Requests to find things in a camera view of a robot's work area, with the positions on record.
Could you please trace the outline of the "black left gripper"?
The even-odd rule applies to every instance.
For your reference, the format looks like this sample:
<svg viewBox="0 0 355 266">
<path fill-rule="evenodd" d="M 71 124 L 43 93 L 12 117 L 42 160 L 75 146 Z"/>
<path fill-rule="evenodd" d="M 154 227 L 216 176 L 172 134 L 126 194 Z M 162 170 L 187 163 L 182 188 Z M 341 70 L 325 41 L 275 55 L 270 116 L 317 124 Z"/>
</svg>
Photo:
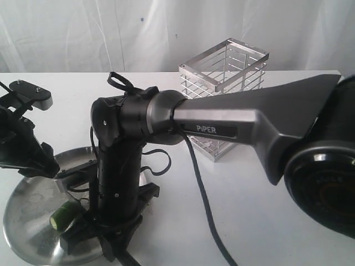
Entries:
<svg viewBox="0 0 355 266">
<path fill-rule="evenodd" d="M 41 148 L 38 167 L 36 160 Z M 1 167 L 18 169 L 18 173 L 28 178 L 54 178 L 60 170 L 51 145 L 43 142 L 40 147 L 33 128 L 4 107 L 1 107 Z"/>
</svg>

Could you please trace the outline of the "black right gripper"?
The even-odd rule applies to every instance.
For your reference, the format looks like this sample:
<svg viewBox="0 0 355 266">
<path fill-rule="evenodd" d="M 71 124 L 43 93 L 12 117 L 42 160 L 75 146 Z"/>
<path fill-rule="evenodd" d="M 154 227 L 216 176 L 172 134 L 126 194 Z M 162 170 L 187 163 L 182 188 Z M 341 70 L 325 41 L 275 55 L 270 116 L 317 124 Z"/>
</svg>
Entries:
<svg viewBox="0 0 355 266">
<path fill-rule="evenodd" d="M 99 144 L 97 215 L 104 222 L 125 222 L 145 208 L 153 197 L 159 197 L 160 187 L 154 183 L 139 186 L 142 145 L 137 141 L 121 141 L 112 146 Z M 109 262 L 135 262 L 128 245 L 143 221 L 138 215 L 117 226 L 103 226 L 81 218 L 60 235 L 60 246 L 68 254 L 87 240 L 99 240 L 103 256 Z"/>
</svg>

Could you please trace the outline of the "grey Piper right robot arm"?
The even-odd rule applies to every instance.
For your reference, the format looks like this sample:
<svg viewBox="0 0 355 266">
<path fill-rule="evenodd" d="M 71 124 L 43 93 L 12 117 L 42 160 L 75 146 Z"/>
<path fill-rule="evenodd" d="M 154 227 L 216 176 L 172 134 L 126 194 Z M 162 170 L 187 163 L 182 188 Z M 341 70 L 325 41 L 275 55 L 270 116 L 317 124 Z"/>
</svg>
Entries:
<svg viewBox="0 0 355 266">
<path fill-rule="evenodd" d="M 112 72 L 122 96 L 91 107 L 98 139 L 89 209 L 60 237 L 71 253 L 97 238 L 108 261 L 136 265 L 127 246 L 159 186 L 139 186 L 147 143 L 175 145 L 190 136 L 254 148 L 269 182 L 284 180 L 294 202 L 324 227 L 354 237 L 354 77 L 322 74 L 270 88 L 187 99 L 145 90 Z"/>
</svg>

